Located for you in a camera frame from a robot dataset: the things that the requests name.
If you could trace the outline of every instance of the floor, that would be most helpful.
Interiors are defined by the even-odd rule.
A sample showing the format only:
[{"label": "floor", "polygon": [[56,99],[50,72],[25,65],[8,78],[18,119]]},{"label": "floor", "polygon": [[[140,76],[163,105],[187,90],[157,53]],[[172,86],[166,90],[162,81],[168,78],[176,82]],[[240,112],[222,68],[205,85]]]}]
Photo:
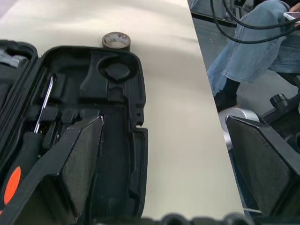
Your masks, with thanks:
[{"label": "floor", "polygon": [[[222,3],[214,0],[215,11],[222,15]],[[193,11],[211,14],[209,0],[198,0]],[[199,45],[202,51],[206,69],[209,68],[213,60],[223,50],[228,43],[217,29],[215,24],[193,19],[195,30],[198,36]],[[223,27],[230,35],[234,34],[234,28]],[[297,88],[290,85],[278,74],[267,71],[264,76],[256,80],[253,84],[242,84],[238,90],[238,103],[242,108],[250,109],[259,115],[263,115],[273,107],[270,98],[278,93],[283,93],[287,98],[297,93]]]}]

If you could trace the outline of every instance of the table surface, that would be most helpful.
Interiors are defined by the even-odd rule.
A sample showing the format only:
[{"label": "table surface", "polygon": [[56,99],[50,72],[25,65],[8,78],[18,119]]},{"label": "table surface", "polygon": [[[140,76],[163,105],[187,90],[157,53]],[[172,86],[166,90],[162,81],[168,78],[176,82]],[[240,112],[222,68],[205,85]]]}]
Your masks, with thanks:
[{"label": "table surface", "polygon": [[29,42],[39,55],[58,45],[100,46],[111,31],[131,37],[145,79],[143,216],[242,212],[187,0],[18,0],[0,19],[0,39]]}]

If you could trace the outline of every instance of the roll of tape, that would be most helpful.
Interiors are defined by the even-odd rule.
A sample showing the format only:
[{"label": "roll of tape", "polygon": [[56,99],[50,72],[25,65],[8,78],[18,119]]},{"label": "roll of tape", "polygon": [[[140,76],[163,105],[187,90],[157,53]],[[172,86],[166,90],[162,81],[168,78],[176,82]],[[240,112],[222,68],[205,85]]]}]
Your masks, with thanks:
[{"label": "roll of tape", "polygon": [[130,43],[130,37],[121,32],[111,32],[102,38],[103,47],[114,50],[130,51]]}]

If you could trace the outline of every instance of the jeans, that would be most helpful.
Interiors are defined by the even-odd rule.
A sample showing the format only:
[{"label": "jeans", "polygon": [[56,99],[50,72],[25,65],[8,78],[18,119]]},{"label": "jeans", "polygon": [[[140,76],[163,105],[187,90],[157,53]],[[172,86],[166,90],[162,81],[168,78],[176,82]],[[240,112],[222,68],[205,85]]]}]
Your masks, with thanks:
[{"label": "jeans", "polygon": [[[268,0],[259,4],[242,21],[251,25],[272,25],[285,22],[284,12],[290,7],[279,0]],[[269,30],[251,30],[242,26],[236,29],[236,39],[250,41],[271,38],[292,27]],[[226,79],[252,83],[267,69],[282,73],[300,73],[300,31],[273,41],[245,45],[229,42],[208,69],[208,77],[213,95],[222,90]]]}]

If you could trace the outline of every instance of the cable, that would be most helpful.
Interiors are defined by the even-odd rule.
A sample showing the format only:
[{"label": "cable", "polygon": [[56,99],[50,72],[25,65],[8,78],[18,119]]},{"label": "cable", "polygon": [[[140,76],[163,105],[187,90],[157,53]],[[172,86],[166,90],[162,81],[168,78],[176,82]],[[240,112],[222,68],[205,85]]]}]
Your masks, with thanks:
[{"label": "cable", "polygon": [[230,9],[228,8],[228,5],[226,3],[225,0],[222,0],[222,3],[224,5],[224,8],[226,10],[226,12],[229,14],[229,16],[239,25],[246,27],[248,29],[254,29],[254,30],[267,30],[267,29],[273,29],[273,28],[277,28],[277,27],[283,27],[283,26],[287,26],[290,25],[294,22],[300,21],[300,18],[294,19],[294,20],[290,20],[287,22],[282,22],[280,24],[274,24],[274,25],[269,25],[269,26],[253,26],[253,25],[249,25],[246,23],[241,22],[238,18],[236,18],[234,16],[234,14],[230,11]]},{"label": "cable", "polygon": [[298,29],[299,29],[299,27],[295,27],[295,28],[290,29],[290,30],[288,30],[288,31],[286,31],[286,32],[284,32],[284,33],[282,33],[282,34],[280,34],[280,35],[277,35],[277,36],[274,36],[274,37],[270,37],[270,38],[267,38],[267,39],[263,39],[263,40],[258,40],[258,41],[242,41],[242,40],[238,40],[238,39],[235,39],[235,38],[229,36],[228,34],[226,34],[226,33],[222,30],[222,28],[221,28],[220,25],[219,25],[219,22],[218,22],[217,19],[216,19],[216,14],[215,14],[215,9],[214,9],[214,5],[213,5],[213,0],[210,0],[210,7],[211,7],[211,11],[212,11],[212,17],[213,17],[213,20],[214,20],[214,22],[215,22],[215,24],[216,24],[218,30],[219,30],[225,37],[227,37],[228,39],[230,39],[230,40],[232,40],[232,41],[234,41],[234,42],[237,42],[237,43],[241,43],[241,44],[253,45],[253,44],[259,44],[259,43],[264,43],[264,42],[272,41],[272,40],[275,40],[275,39],[277,39],[277,38],[281,38],[281,37],[283,37],[283,36],[285,36],[285,35],[288,35],[288,34],[294,32],[295,30],[298,30]]}]

